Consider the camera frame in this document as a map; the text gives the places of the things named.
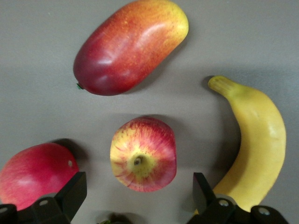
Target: gray background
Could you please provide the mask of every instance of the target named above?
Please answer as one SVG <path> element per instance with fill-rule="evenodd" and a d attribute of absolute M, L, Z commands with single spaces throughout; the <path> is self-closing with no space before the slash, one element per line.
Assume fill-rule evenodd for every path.
<path fill-rule="evenodd" d="M 222 74 L 262 90 L 281 111 L 286 160 L 263 204 L 298 223 L 299 2 L 175 0 L 188 16 L 189 34 L 139 86 L 113 97 L 77 89 L 77 51 L 128 2 L 0 0 L 0 168 L 25 148 L 68 139 L 88 178 L 73 224 L 94 224 L 111 212 L 135 223 L 184 224 L 194 211 L 193 172 L 214 186 L 238 152 L 234 115 L 207 88 L 210 76 Z M 169 124 L 177 139 L 177 176 L 152 193 L 121 185 L 109 161 L 116 129 L 144 114 Z"/>

